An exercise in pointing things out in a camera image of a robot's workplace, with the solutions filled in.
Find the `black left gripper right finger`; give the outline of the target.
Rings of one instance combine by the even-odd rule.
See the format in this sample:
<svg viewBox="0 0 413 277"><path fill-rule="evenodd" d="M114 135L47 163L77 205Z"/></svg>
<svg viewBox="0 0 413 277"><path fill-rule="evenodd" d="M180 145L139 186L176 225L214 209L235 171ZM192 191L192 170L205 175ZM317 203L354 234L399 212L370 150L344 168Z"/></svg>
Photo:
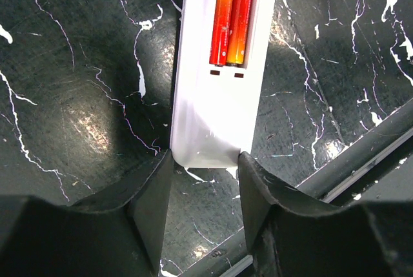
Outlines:
<svg viewBox="0 0 413 277"><path fill-rule="evenodd" d="M256 276L411 276L412 203L337 207L238 158L245 241Z"/></svg>

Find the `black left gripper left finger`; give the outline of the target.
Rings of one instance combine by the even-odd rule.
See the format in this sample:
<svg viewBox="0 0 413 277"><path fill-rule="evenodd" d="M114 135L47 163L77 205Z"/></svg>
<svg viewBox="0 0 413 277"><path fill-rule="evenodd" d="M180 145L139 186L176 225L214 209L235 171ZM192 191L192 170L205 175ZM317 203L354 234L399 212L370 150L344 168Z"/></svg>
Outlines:
<svg viewBox="0 0 413 277"><path fill-rule="evenodd" d="M1 275L157 276L173 167L163 151L71 206L1 196Z"/></svg>

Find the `orange yellow battery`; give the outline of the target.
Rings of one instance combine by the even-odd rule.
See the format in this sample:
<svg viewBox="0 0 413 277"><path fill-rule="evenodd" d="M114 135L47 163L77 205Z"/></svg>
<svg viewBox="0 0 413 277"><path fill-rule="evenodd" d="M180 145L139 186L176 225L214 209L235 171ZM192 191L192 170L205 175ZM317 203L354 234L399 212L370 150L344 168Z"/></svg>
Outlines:
<svg viewBox="0 0 413 277"><path fill-rule="evenodd" d="M242 65L245 59L252 0L233 0L228 38L227 64Z"/></svg>

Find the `white remote orange batteries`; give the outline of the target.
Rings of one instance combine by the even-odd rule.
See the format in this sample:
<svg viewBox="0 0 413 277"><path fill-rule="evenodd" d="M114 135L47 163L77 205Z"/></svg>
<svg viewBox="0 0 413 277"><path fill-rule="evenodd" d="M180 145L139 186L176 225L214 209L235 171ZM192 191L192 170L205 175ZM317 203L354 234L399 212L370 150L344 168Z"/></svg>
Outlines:
<svg viewBox="0 0 413 277"><path fill-rule="evenodd" d="M229 168L250 152L275 0L252 0L242 66L210 62L216 0L183 0L170 149L183 167Z"/></svg>

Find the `red orange battery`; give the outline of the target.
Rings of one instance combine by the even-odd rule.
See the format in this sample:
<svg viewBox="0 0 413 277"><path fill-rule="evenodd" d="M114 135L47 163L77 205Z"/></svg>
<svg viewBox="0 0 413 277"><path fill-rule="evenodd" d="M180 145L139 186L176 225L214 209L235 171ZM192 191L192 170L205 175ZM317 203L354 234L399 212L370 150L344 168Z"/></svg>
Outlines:
<svg viewBox="0 0 413 277"><path fill-rule="evenodd" d="M230 16L233 0L216 0L210 64L223 66L227 62Z"/></svg>

